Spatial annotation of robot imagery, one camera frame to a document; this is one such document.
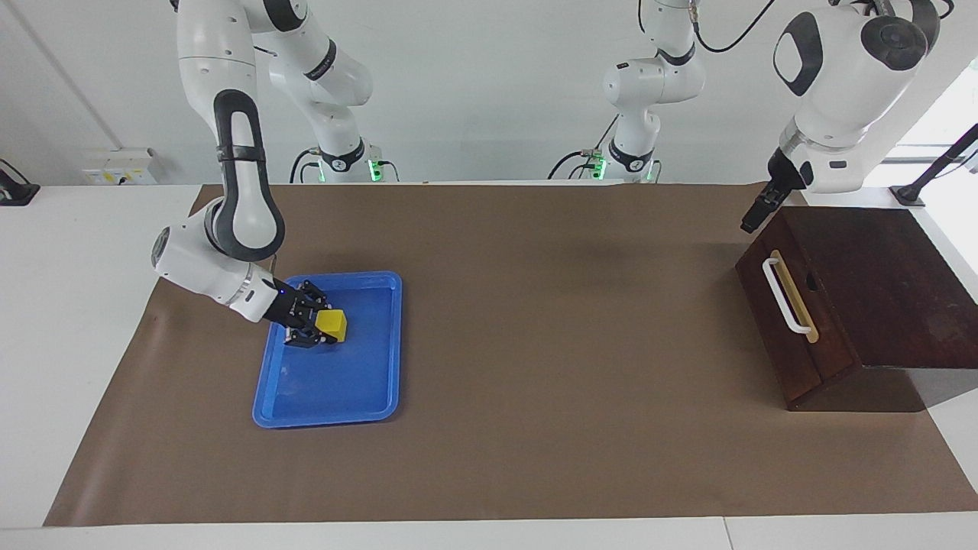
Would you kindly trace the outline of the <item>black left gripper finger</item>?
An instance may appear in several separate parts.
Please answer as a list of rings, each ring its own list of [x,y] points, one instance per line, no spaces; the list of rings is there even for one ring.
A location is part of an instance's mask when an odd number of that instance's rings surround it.
[[[782,205],[782,192],[779,190],[764,190],[755,199],[741,219],[740,229],[752,234],[761,227],[769,216],[777,212]]]

